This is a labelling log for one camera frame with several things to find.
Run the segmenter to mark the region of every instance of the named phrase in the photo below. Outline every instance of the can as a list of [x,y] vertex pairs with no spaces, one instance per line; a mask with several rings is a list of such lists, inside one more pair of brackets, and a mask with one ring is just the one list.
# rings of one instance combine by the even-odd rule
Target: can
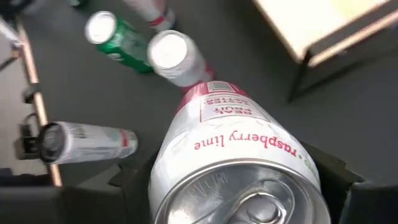
[[214,79],[194,41],[178,31],[157,34],[149,42],[148,56],[157,74],[185,92],[197,83]]
[[123,0],[134,9],[149,26],[157,32],[171,29],[175,23],[175,14],[165,0]]
[[331,223],[312,158],[228,82],[200,83],[183,97],[149,201],[156,224]]
[[108,11],[94,13],[85,27],[87,40],[111,59],[138,72],[153,71],[147,58],[148,43],[126,21]]
[[138,138],[133,131],[52,122],[37,138],[40,158],[51,164],[124,158],[137,150]]

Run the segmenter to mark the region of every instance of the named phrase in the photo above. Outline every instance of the fallen can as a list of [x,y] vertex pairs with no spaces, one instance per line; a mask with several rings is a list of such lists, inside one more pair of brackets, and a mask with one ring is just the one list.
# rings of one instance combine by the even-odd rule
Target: fallen can
[[165,0],[123,0],[157,32],[171,29],[175,23],[173,10]]
[[51,164],[98,161],[131,155],[138,138],[130,130],[52,122],[41,129],[37,147],[40,158]]
[[155,72],[183,91],[214,79],[194,41],[180,32],[167,30],[157,34],[149,42],[148,56]]
[[108,11],[94,13],[85,27],[87,40],[111,59],[138,72],[153,71],[147,58],[148,43],[126,21]]

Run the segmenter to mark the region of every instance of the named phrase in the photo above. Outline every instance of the wooden edge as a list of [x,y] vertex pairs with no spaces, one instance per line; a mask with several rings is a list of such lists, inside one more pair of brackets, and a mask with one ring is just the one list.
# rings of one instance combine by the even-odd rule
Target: wooden edge
[[268,24],[272,27],[274,32],[277,34],[279,39],[282,41],[283,45],[286,47],[287,51],[289,52],[290,56],[294,59],[295,62],[300,63],[304,58],[304,51],[302,54],[296,52],[289,41],[282,35],[278,27],[272,22],[272,19],[268,16],[267,12],[262,9],[259,0],[253,0],[257,8],[260,10],[262,16],[268,21]]
[[[24,26],[22,25],[22,21],[19,18],[17,18],[16,22],[17,22],[17,30],[19,33],[19,37],[21,38],[21,42],[22,42],[22,59],[23,59],[22,63],[24,64],[24,66],[26,68],[27,76],[29,77],[29,83],[38,83],[39,78],[37,76],[36,66],[34,63],[32,49],[30,47],[28,36],[26,34]],[[46,115],[45,108],[44,108],[43,96],[40,92],[36,93],[34,95],[34,106],[35,106],[37,116],[39,118],[39,124],[41,126],[47,124],[48,120],[47,120],[47,115]],[[57,187],[61,187],[62,180],[61,180],[61,175],[60,175],[58,165],[51,164],[50,165],[50,173],[52,176],[53,184]]]
[[357,33],[347,37],[345,40],[331,46],[328,49],[325,49],[319,54],[314,55],[309,62],[309,66],[313,67],[321,62],[324,62],[325,60],[331,58],[332,56],[344,51],[348,47],[351,47],[352,45],[384,29],[385,27],[392,25],[397,20],[398,20],[398,9],[386,15],[382,19],[372,23],[371,25],[361,29]]

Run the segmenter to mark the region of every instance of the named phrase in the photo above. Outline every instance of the can lid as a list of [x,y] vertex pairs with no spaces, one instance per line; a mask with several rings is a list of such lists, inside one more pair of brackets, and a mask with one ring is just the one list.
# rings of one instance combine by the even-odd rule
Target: can lid
[[92,44],[103,44],[112,38],[116,31],[116,17],[112,12],[94,13],[87,21],[85,35]]
[[166,196],[155,223],[330,224],[313,184],[272,162],[241,159],[187,176]]
[[46,124],[37,136],[36,144],[44,162],[54,162],[62,154],[67,137],[57,123]]
[[174,30],[160,32],[149,44],[152,65],[162,69],[176,67],[187,54],[188,46],[183,34]]

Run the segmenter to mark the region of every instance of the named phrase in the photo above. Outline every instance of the black bracket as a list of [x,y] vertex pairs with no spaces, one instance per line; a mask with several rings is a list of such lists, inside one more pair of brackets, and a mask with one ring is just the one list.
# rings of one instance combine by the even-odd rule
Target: black bracket
[[31,83],[23,92],[22,97],[24,99],[24,103],[32,104],[33,97],[35,93],[40,92],[40,86],[38,83]]
[[14,148],[16,157],[19,160],[27,159],[38,159],[39,151],[36,147],[36,137],[34,137],[30,128],[29,119],[36,117],[35,113],[32,113],[24,119],[22,124],[19,125],[20,138],[14,141]]

